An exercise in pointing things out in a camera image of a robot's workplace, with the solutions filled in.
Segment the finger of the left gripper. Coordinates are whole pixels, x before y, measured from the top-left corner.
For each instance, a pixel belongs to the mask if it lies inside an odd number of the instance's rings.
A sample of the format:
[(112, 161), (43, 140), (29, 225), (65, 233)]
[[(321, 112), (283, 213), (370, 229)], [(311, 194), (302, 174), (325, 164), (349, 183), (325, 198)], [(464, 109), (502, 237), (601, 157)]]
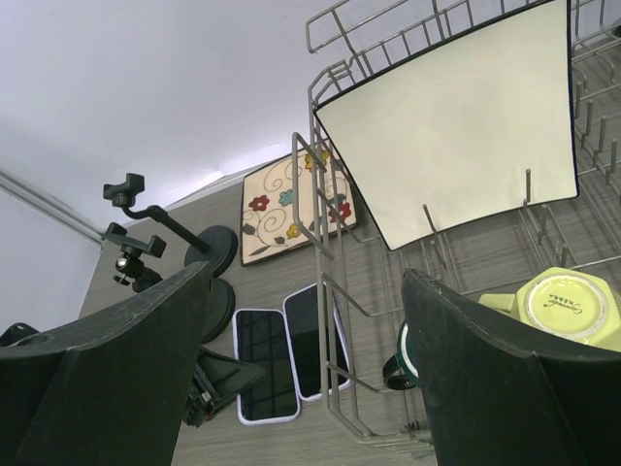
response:
[(234, 403), (239, 395), (265, 378), (267, 371), (200, 347), (188, 389), (183, 422), (200, 427)]

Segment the black round phone stand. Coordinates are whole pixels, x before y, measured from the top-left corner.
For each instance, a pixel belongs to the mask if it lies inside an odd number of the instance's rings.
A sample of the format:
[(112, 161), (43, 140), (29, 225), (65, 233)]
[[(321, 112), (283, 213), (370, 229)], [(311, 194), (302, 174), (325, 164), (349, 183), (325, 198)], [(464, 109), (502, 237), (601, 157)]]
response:
[[(104, 238), (120, 247), (120, 256), (115, 261), (114, 280), (130, 286), (136, 293), (141, 293), (163, 281), (161, 275), (147, 267), (142, 260), (144, 254), (159, 258), (163, 255), (167, 243), (153, 235), (148, 242), (143, 242), (127, 235), (127, 229), (118, 223), (109, 224)], [(236, 295), (231, 284), (221, 278), (230, 267), (238, 249), (236, 233), (229, 227), (216, 225), (204, 230), (198, 238), (210, 248), (207, 253), (189, 247), (184, 263), (189, 265), (197, 261), (206, 261), (213, 266), (213, 278), (210, 282), (211, 301), (203, 328), (202, 342), (209, 343), (219, 337), (230, 323), (236, 305)]]
[(184, 257), (184, 265), (206, 261), (212, 267), (215, 277), (221, 276), (232, 264), (238, 250), (239, 240), (233, 229), (223, 225), (213, 225), (200, 234), (194, 234), (158, 205), (150, 205), (135, 211), (133, 207), (137, 196), (145, 190), (145, 177), (127, 173), (125, 181), (119, 184), (103, 185), (103, 198), (133, 220), (150, 218), (182, 238), (189, 244)]

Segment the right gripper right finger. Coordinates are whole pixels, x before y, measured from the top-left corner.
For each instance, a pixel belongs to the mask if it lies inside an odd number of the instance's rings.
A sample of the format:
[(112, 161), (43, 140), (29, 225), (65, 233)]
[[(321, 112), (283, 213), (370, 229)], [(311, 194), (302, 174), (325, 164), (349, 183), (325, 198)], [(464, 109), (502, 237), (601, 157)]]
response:
[(410, 358), (441, 465), (616, 465), (620, 355), (504, 316), (419, 269)]

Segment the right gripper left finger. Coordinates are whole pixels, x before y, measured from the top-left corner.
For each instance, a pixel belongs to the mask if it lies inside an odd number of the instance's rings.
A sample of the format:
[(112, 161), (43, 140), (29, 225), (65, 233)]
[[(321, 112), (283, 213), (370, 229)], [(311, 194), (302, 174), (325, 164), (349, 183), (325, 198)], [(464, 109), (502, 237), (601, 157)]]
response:
[(150, 289), (1, 350), (5, 465), (168, 465), (198, 356), (212, 273)]

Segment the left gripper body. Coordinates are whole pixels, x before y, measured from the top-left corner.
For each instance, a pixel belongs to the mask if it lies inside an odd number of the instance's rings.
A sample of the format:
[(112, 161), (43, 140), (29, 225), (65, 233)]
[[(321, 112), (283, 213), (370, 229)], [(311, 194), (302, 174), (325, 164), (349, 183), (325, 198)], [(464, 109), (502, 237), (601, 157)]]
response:
[(15, 323), (11, 325), (10, 327), (8, 327), (4, 331), (4, 333), (0, 336), (0, 346), (1, 347), (11, 346), (19, 342), (20, 340), (30, 337), (32, 335), (36, 335), (37, 333), (38, 333), (38, 330), (36, 330), (35, 328), (33, 328), (32, 326), (26, 323), (23, 323), (23, 322)]

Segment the floral square plate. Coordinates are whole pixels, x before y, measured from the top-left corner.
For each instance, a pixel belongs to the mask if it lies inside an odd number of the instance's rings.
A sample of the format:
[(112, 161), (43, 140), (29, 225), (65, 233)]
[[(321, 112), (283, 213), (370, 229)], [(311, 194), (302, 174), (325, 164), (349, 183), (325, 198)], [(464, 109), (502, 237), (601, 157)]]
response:
[[(243, 179), (240, 227), (241, 265), (248, 267), (271, 257), (301, 248), (310, 240), (295, 221), (312, 231), (316, 226), (314, 208), (322, 197), (313, 194), (321, 187), (329, 206), (319, 211), (328, 215), (328, 232), (340, 231), (337, 217), (346, 226), (355, 228), (360, 219), (357, 201), (340, 157), (336, 152), (323, 152), (326, 170), (313, 170), (313, 159), (306, 150), (298, 151), (298, 161), (290, 155), (266, 165)], [(316, 180), (313, 173), (322, 177)]]

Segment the purple case phone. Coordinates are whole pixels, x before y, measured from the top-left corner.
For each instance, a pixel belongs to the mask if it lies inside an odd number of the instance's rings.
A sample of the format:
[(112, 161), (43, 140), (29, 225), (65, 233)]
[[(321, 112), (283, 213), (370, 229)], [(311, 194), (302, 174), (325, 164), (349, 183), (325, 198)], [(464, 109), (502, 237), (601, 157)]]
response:
[[(337, 363), (342, 370), (348, 371), (347, 344), (343, 339), (343, 326), (334, 300), (332, 309), (336, 332)], [(282, 310), (286, 317), (295, 361), (299, 397), (307, 402), (318, 400), (321, 397), (321, 378), (316, 283), (286, 297), (282, 303)]]
[(246, 426), (288, 422), (301, 412), (298, 379), (282, 311), (238, 309), (233, 315), (234, 353), (263, 371), (237, 398), (239, 421)]

